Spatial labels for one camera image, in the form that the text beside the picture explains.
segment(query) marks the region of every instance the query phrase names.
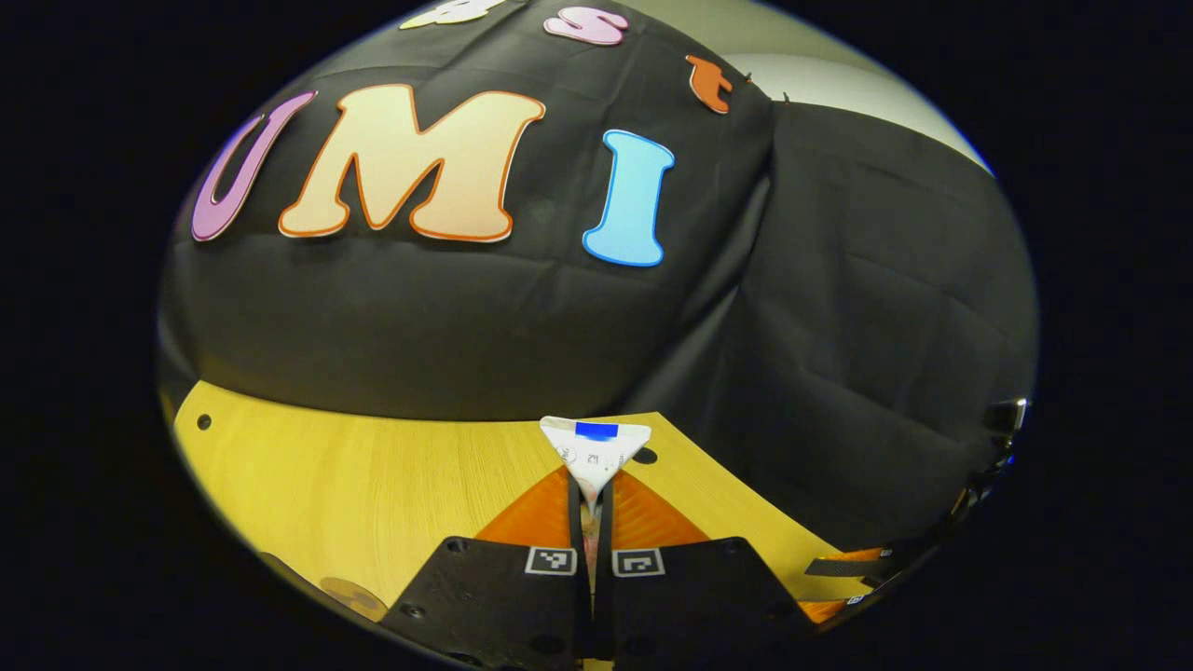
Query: blue letter i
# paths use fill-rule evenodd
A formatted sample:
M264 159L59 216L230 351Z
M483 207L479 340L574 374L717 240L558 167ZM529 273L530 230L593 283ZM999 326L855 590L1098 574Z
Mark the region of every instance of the blue letter i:
M585 250L610 263L659 265L663 248L655 240L655 215L663 172L675 165L675 155L624 130L605 131L605 146L613 150L613 173L605 214L596 228L585 233Z

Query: wrinkled black fabric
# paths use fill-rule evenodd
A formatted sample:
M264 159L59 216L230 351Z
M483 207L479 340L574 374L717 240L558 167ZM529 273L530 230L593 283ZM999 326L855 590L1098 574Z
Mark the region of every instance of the wrinkled black fabric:
M531 420L660 411L774 505L842 549L915 536L991 457L990 402L1030 396L1037 303L997 183L956 150L842 110L773 103L718 56L613 2L618 47L549 35L569 2L503 2L484 19L383 29L261 107L317 88L220 238L179 213L162 285L161 371L344 413ZM734 85L717 115L688 87L693 54ZM426 128L482 91L546 105L523 134L511 238L432 240L352 214L295 240L298 197L357 88L408 84ZM654 267L589 256L608 129L668 147ZM229 162L230 185L254 135Z
M728 276L709 287L706 269L737 234L736 214L767 165L773 110L715 54L630 10L608 5L631 24L613 48L546 33L544 18L567 6L534 4L530 12L502 4L482 20L392 26L262 107L267 113L298 92L320 92L284 129L220 238L197 244L188 233L192 208L180 213L165 331L199 377L297 406L415 419L512 420L616 407L655 351L724 291ZM713 113L696 99L688 54L721 63L736 81L734 113ZM511 166L511 238L484 245L414 232L409 213L429 195L433 176L388 227L371 230L354 171L342 189L352 214L341 232L302 240L278 232L278 215L297 199L339 118L338 100L387 82L414 88L421 128L483 91L545 104ZM661 265L606 263L581 245L605 205L613 156L601 136L608 129L675 154L659 204ZM217 197L234 178L229 167ZM743 260L734 252L734 264Z
M1031 396L1038 306L996 181L911 130L775 106L773 184L716 334L660 410L841 548L923 533L994 457L985 407Z

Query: yellow letter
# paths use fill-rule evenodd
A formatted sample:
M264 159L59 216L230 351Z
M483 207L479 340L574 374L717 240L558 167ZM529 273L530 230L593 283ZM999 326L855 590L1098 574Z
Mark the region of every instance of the yellow letter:
M456 0L445 2L429 12L424 12L397 26L397 30L421 27L428 24L462 24L489 13L505 0Z
M414 92L404 84L373 86L340 99L342 115L307 176L298 202L278 218L292 238L330 235L348 221L340 199L353 162L365 221L385 228L437 166L431 196L410 213L427 238L496 242L513 217L502 209L509 162L526 125L546 107L533 98L488 91L419 130Z

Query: wooden table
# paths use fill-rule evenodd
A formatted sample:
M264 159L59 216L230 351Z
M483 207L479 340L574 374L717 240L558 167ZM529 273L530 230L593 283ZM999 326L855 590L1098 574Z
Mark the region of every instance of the wooden table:
M625 470L709 537L746 537L796 599L871 591L855 578L804 575L814 559L837 549L661 414L588 419L649 425L659 461L630 462ZM475 536L561 466L538 421L359 417L262 401L206 382L183 402L174 429L211 505L245 542L314 585L348 580L385 605L445 536Z

